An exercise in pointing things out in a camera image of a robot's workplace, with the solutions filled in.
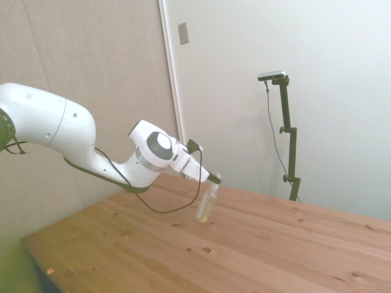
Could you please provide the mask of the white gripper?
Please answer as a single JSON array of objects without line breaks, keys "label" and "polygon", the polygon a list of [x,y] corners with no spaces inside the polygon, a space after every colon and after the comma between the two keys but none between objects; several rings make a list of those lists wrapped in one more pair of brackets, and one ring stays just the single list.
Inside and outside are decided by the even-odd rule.
[{"label": "white gripper", "polygon": [[182,171],[187,177],[194,179],[196,181],[206,181],[209,180],[212,183],[221,183],[221,175],[217,173],[217,176],[213,173],[209,173],[199,161],[197,161],[193,156],[190,156],[187,163],[183,167]]}]

